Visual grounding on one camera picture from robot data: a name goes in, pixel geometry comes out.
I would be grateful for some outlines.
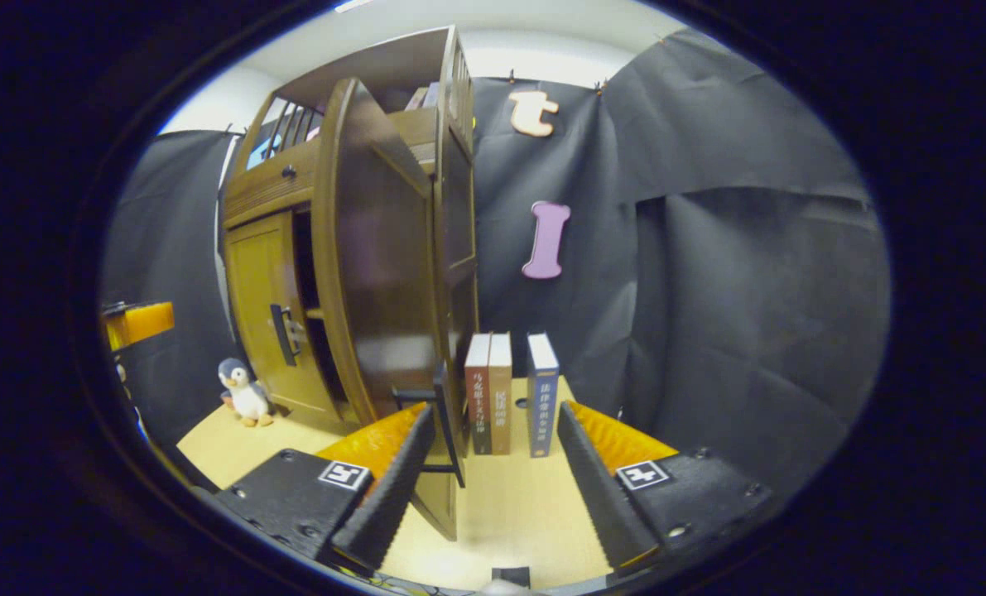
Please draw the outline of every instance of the book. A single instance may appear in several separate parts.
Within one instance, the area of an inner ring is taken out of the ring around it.
[[[493,455],[511,453],[511,335],[496,333],[489,343],[489,395],[492,396]]]
[[[426,91],[427,91],[426,87],[418,88],[416,90],[416,93],[412,95],[412,99],[409,99],[408,105],[405,106],[405,112],[408,112],[408,110],[410,109],[416,109],[417,107],[423,105],[423,99],[426,98]]]
[[[427,90],[427,95],[423,98],[423,107],[430,107],[437,105],[437,87],[440,87],[440,83],[435,82],[430,84]]]
[[[493,449],[492,429],[489,427],[489,339],[488,333],[476,333],[470,339],[463,374],[467,386],[467,420],[474,455],[488,455]]]
[[[556,428],[558,359],[548,334],[527,337],[530,344],[530,396],[526,412],[530,429],[530,457],[548,457]]]

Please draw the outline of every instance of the open cabinet door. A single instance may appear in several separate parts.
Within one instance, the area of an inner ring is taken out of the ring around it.
[[[444,354],[430,181],[360,80],[336,84],[321,136],[312,247],[330,350],[349,400],[382,418],[398,410],[394,389],[432,388]],[[445,435],[428,464],[448,463]],[[454,475],[422,474],[413,504],[455,539]]]
[[[470,337],[479,329],[478,258],[474,237],[474,90],[454,26],[445,44],[440,80],[433,176],[437,342],[440,353],[449,354],[454,364],[446,392],[455,411],[462,412],[466,403],[463,362]],[[464,435],[454,438],[459,453],[467,453]]]

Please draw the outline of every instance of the purple letter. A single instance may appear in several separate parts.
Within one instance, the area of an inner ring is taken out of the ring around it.
[[[533,254],[522,265],[522,275],[533,279],[551,279],[562,273],[558,264],[558,245],[562,239],[562,226],[570,218],[570,208],[565,204],[534,203],[533,215],[537,219],[537,233],[533,238]]]

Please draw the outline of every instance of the book spine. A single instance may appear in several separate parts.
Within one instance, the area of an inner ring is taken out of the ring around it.
[[[493,455],[511,453],[511,366],[489,367],[493,403]]]
[[[470,436],[474,439],[474,455],[488,455],[493,450],[493,434],[489,426],[488,366],[467,369],[467,410]]]
[[[434,82],[427,87],[427,94],[423,98],[423,107],[430,107],[437,105],[437,88],[440,87],[440,83]]]
[[[558,370],[537,370],[531,378],[530,457],[548,457],[552,449],[552,431],[556,428]]]

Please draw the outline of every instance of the wooden floor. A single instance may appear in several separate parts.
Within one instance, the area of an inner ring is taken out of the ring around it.
[[[512,382],[513,400],[527,382]],[[572,400],[560,377],[561,399]],[[531,587],[552,588],[610,573],[558,438],[551,455],[531,458],[526,411],[512,409],[512,452],[464,458],[467,488],[456,493],[458,539],[445,540],[409,505],[380,573],[451,589],[478,589],[493,567],[530,567]],[[224,488],[279,449],[314,453],[356,426],[320,424],[293,412],[270,426],[248,429],[221,406],[177,446]]]

